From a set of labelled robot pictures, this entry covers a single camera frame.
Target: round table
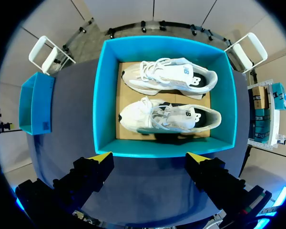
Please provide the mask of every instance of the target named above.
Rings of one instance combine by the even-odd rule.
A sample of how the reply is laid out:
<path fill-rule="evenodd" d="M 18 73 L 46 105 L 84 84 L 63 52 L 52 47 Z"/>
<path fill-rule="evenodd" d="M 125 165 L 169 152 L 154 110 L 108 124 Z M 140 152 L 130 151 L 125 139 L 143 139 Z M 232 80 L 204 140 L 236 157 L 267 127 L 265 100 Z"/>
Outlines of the round table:
<path fill-rule="evenodd" d="M 79 157 L 96 155 L 92 136 L 92 101 L 98 60 L 67 67 L 53 90 L 52 132 L 27 135 L 38 178 L 52 187 Z M 206 154 L 218 157 L 238 177 L 247 148 L 249 97 L 245 77 L 233 72 L 237 94 L 237 134 L 233 149 Z M 184 169 L 184 157 L 114 157 L 114 170 L 82 211 L 93 218 L 132 227 L 164 227 L 195 222 L 219 210 L 200 193 Z"/>

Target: white chair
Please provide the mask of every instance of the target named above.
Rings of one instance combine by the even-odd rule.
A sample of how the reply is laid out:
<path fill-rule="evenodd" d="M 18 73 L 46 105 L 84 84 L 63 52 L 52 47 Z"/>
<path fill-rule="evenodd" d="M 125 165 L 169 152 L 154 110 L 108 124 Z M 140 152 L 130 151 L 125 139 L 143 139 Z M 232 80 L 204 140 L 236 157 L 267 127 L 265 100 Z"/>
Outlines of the white chair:
<path fill-rule="evenodd" d="M 34 62 L 34 59 L 36 58 L 37 54 L 39 53 L 39 51 L 41 50 L 41 48 L 43 47 L 43 45 L 45 44 L 46 41 L 50 42 L 54 46 L 54 48 L 52 49 L 49 56 L 46 58 L 46 60 L 43 62 L 43 64 L 40 67 L 37 63 Z M 33 49 L 31 50 L 31 52 L 29 54 L 29 61 L 31 61 L 40 70 L 42 70 L 43 73 L 50 75 L 48 73 L 48 70 L 51 67 L 51 65 L 53 64 L 54 60 L 56 59 L 56 57 L 59 53 L 58 51 L 61 51 L 66 56 L 65 60 L 63 61 L 63 64 L 59 67 L 58 70 L 63 68 L 63 66 L 65 65 L 65 63 L 67 62 L 68 59 L 71 60 L 73 63 L 76 63 L 74 61 L 74 59 L 72 59 L 70 56 L 68 56 L 63 50 L 61 50 L 56 44 L 54 44 L 46 36 L 42 36 L 38 39 L 38 41 L 36 42 L 36 44 L 34 45 Z"/>
<path fill-rule="evenodd" d="M 246 37 L 248 37 L 250 39 L 250 41 L 252 42 L 253 46 L 255 47 L 257 52 L 262 57 L 262 60 L 260 62 L 256 63 L 255 65 L 252 64 L 251 60 L 248 58 L 248 56 L 245 54 L 243 48 L 239 44 L 239 42 L 241 40 L 243 40 L 244 38 L 246 38 Z M 225 50 L 225 52 L 227 52 L 231 48 L 233 48 L 234 52 L 236 53 L 237 57 L 241 61 L 242 65 L 245 67 L 245 70 L 243 71 L 243 73 L 246 73 L 247 71 L 255 68 L 257 65 L 259 65 L 262 62 L 264 62 L 268 58 L 268 54 L 267 54 L 265 48 L 263 47 L 262 43 L 259 41 L 257 36 L 254 33 L 251 33 L 251 32 L 248 33 L 247 35 L 245 35 L 244 37 L 242 37 L 241 39 L 239 39 L 237 42 L 235 42 L 230 47 L 228 47 Z"/>

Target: small blue box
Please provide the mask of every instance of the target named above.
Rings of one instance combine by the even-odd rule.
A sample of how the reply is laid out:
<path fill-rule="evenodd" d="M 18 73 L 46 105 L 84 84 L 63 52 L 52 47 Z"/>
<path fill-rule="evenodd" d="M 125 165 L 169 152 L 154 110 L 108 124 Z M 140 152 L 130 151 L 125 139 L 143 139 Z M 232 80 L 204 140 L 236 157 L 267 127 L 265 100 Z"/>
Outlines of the small blue box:
<path fill-rule="evenodd" d="M 51 99 L 55 78 L 35 73 L 22 86 L 19 127 L 30 135 L 51 132 Z"/>
<path fill-rule="evenodd" d="M 266 143 L 269 140 L 270 126 L 255 127 L 254 140 L 256 142 Z"/>
<path fill-rule="evenodd" d="M 119 63 L 156 61 L 163 57 L 184 57 L 217 73 L 218 82 L 210 91 L 210 96 L 211 108 L 222 116 L 221 124 L 210 131 L 210 137 L 193 138 L 183 144 L 116 139 Z M 103 44 L 95 76 L 92 120 L 97 154 L 112 151 L 114 156 L 177 157 L 185 156 L 188 151 L 200 155 L 231 149 L 236 139 L 237 103 L 228 57 L 216 47 L 176 37 L 132 36 L 107 40 Z"/>
<path fill-rule="evenodd" d="M 285 88 L 281 83 L 272 85 L 273 97 L 275 100 L 276 110 L 286 110 L 286 93 Z"/>

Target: white sneaker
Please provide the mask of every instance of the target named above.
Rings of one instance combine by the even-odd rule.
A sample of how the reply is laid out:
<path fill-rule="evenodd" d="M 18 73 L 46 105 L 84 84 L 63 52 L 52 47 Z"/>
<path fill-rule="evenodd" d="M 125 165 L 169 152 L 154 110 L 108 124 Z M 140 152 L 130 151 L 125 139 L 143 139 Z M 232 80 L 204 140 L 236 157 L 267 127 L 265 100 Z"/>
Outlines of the white sneaker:
<path fill-rule="evenodd" d="M 126 129 L 143 133 L 196 133 L 221 123 L 218 111 L 195 104 L 170 104 L 147 97 L 125 107 L 119 122 Z"/>
<path fill-rule="evenodd" d="M 122 72 L 122 79 L 143 94 L 155 95 L 161 90 L 177 89 L 188 97 L 201 99 L 215 87 L 217 74 L 185 58 L 161 58 L 131 65 Z"/>

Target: cable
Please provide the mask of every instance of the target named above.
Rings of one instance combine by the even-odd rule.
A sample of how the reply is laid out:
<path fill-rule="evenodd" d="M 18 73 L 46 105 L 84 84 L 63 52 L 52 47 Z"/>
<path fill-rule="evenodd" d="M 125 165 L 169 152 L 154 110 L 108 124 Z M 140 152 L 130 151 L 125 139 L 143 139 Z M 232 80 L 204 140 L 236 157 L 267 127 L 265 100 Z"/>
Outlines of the cable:
<path fill-rule="evenodd" d="M 251 86 L 251 78 L 250 78 L 250 73 L 251 73 L 251 69 L 249 71 L 249 83 L 250 83 L 250 86 Z"/>
<path fill-rule="evenodd" d="M 222 222 L 223 219 L 218 219 L 218 220 L 215 220 L 213 223 L 209 224 L 205 229 L 209 229 L 211 228 L 213 225 L 215 225 L 216 223 L 220 223 Z"/>

